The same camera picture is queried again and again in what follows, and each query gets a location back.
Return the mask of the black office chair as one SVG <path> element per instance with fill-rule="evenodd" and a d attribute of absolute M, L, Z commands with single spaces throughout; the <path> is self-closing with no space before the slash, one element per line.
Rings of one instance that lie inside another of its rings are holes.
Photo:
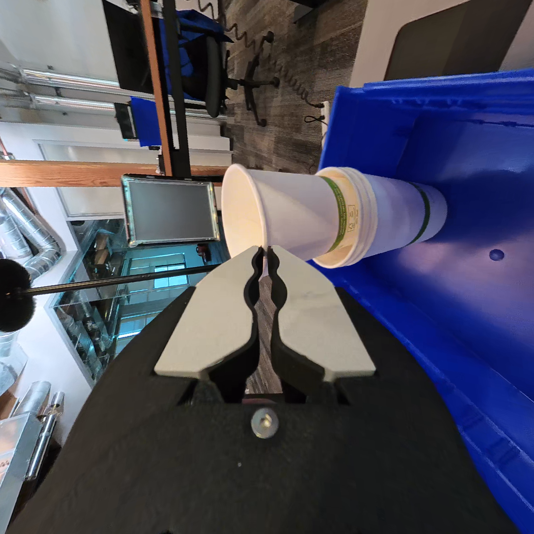
<path fill-rule="evenodd" d="M 234 79 L 228 76 L 229 51 L 227 51 L 225 61 L 223 61 L 221 45 L 214 37 L 206 37 L 207 86 L 204 103 L 210 117 L 217 118 L 219 116 L 221 109 L 225 106 L 227 89 L 237 90 L 238 87 L 243 87 L 246 109 L 253 113 L 258 126 L 266 126 L 266 119 L 259 118 L 258 116 L 254 90 L 265 85 L 278 88 L 280 80 L 274 76 L 268 81 L 260 81 L 256 80 L 254 75 L 262 57 L 264 43 L 271 44 L 274 38 L 274 33 L 271 31 L 268 31 L 262 37 L 259 43 L 259 50 L 247 65 L 244 78 Z"/>

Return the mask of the blue fabric cover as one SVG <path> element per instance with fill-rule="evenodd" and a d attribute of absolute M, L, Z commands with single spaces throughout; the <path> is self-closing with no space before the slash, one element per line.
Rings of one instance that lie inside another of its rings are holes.
<path fill-rule="evenodd" d="M 177 10 L 177 40 L 184 97 L 204 102 L 207 86 L 206 37 L 233 43 L 223 27 L 196 10 Z"/>

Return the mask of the black glass wall post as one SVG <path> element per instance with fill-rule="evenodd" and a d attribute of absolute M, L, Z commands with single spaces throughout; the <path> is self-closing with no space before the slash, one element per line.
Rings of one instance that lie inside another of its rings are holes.
<path fill-rule="evenodd" d="M 72 282 L 65 284 L 56 284 L 49 286 L 30 287 L 27 289 L 16 288 L 11 290 L 11 295 L 22 297 L 34 297 L 38 295 L 64 293 L 67 291 L 87 290 L 94 288 L 101 288 L 107 286 L 116 286 L 123 284 L 140 283 L 144 281 L 156 280 L 161 278 L 173 278 L 181 276 L 192 276 L 198 274 L 205 274 L 215 270 L 221 264 L 197 266 L 193 268 L 174 269 L 160 272 L 144 273 L 138 275 L 128 275 L 123 277 L 112 277 L 98 280 L 88 280 L 83 282 Z"/>

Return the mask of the silver rectangular air duct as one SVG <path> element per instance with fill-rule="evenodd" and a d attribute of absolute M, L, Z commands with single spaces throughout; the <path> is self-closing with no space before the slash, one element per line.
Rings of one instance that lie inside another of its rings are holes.
<path fill-rule="evenodd" d="M 1 421 L 1 533 L 8 529 L 23 484 L 39 476 L 63 402 L 62 391 L 51 394 L 49 382 L 36 381 Z"/>

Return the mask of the dark grey mat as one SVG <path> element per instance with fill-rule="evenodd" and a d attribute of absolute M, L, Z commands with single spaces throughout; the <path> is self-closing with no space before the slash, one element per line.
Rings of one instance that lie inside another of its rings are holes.
<path fill-rule="evenodd" d="M 467 1 L 405 24 L 384 80 L 498 71 L 532 1 Z"/>

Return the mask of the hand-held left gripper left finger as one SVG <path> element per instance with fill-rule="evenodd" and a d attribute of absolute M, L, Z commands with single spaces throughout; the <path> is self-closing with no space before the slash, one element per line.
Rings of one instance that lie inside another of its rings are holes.
<path fill-rule="evenodd" d="M 241 404 L 259 363 L 259 277 L 263 248 L 252 246 L 222 263 L 195 287 L 154 372 L 217 386 Z"/>

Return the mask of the small black box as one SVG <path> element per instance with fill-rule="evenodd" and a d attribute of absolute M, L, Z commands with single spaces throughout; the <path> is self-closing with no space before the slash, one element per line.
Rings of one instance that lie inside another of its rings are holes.
<path fill-rule="evenodd" d="M 137 140 L 137 130 L 129 103 L 114 103 L 115 119 L 124 140 Z"/>

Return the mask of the blue plastic bin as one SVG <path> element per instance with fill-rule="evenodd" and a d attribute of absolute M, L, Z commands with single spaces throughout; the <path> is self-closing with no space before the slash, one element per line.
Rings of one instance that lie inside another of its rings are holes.
<path fill-rule="evenodd" d="M 339 86 L 319 167 L 444 195 L 432 239 L 316 268 L 423 364 L 491 492 L 533 533 L 533 69 Z"/>

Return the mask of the white paper cup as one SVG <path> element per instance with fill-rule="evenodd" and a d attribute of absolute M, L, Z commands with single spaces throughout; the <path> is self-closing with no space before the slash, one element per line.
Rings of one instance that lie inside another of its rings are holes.
<path fill-rule="evenodd" d="M 373 175 L 377 231 L 364 258 L 427 241 L 443 228 L 448 207 L 436 188 Z"/>
<path fill-rule="evenodd" d="M 315 262 L 324 268 L 340 268 L 360 260 L 362 204 L 366 202 L 360 173 L 356 169 L 347 167 L 327 167 L 317 172 L 317 176 L 334 194 L 334 213 L 337 216 L 333 243 L 327 252 L 314 258 Z"/>
<path fill-rule="evenodd" d="M 361 229 L 361 245 L 362 251 L 360 260 L 363 259 L 370 251 L 370 247 L 375 238 L 377 231 L 377 201 L 372 188 L 372 183 L 364 173 L 362 175 L 362 190 L 366 193 L 366 202 L 362 204 L 362 229 Z"/>
<path fill-rule="evenodd" d="M 314 260 L 336 234 L 334 194 L 317 175 L 231 165 L 222 185 L 222 222 L 230 257 L 252 246 L 278 245 Z"/>

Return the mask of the wooden pillar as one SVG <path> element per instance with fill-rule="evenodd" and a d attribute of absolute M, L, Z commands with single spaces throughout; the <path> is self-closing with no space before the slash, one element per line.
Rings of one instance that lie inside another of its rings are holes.
<path fill-rule="evenodd" d="M 1 161 L 1 187 L 119 187 L 123 175 L 167 178 L 154 164 Z"/>

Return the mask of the black fuzzy ball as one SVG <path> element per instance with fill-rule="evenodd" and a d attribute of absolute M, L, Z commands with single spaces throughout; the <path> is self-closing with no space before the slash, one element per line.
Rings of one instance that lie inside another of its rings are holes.
<path fill-rule="evenodd" d="M 30 288 L 28 271 L 11 259 L 1 259 L 1 332 L 16 332 L 31 321 L 35 304 L 26 293 Z"/>

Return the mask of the silver ceiling pipes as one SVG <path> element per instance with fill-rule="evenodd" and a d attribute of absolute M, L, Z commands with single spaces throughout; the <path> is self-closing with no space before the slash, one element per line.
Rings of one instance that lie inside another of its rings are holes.
<path fill-rule="evenodd" d="M 22 68 L 1 61 L 1 108 L 115 115 L 115 105 L 154 95 L 120 88 L 118 82 Z"/>

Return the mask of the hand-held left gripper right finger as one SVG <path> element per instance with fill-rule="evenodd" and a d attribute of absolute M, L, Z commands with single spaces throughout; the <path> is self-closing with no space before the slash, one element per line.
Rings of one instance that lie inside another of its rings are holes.
<path fill-rule="evenodd" d="M 280 246 L 269 247 L 275 305 L 271 364 L 287 403 L 355 404 L 359 379 L 376 372 L 335 286 Z"/>

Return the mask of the metal framed grey screen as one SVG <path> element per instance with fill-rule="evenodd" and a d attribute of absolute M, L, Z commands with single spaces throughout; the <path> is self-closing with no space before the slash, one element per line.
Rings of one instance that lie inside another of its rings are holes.
<path fill-rule="evenodd" d="M 212 182 L 126 174 L 121 192 L 129 248 L 221 240 Z"/>

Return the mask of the blue sheet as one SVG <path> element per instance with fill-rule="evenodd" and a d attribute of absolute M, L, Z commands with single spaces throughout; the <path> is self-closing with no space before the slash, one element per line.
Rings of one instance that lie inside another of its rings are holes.
<path fill-rule="evenodd" d="M 130 98 L 130 107 L 140 146 L 161 146 L 161 135 L 155 102 L 132 96 Z"/>

